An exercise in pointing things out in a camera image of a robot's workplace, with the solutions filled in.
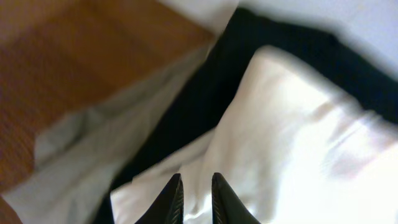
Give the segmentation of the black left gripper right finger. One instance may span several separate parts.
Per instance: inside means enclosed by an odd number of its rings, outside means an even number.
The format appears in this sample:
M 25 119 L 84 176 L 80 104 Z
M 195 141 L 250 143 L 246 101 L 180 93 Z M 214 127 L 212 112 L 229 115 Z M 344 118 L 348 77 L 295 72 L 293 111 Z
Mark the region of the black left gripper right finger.
M 211 196 L 213 224 L 260 224 L 219 172 L 213 174 Z

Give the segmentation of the white t-shirt with robot print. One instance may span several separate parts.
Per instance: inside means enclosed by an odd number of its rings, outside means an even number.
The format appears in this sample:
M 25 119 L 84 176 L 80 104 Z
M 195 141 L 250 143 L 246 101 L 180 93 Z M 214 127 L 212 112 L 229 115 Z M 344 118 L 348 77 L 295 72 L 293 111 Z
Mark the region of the white t-shirt with robot print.
M 183 223 L 213 223 L 215 172 L 260 223 L 397 222 L 397 126 L 274 47 L 215 128 L 111 192 L 113 220 L 137 222 L 180 174 Z

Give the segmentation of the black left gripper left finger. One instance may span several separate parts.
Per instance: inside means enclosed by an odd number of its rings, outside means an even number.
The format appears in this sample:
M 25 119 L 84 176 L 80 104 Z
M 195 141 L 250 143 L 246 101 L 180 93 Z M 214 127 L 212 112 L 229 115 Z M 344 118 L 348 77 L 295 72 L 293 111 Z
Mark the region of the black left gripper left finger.
M 183 200 L 181 175 L 174 174 L 135 224 L 182 224 Z

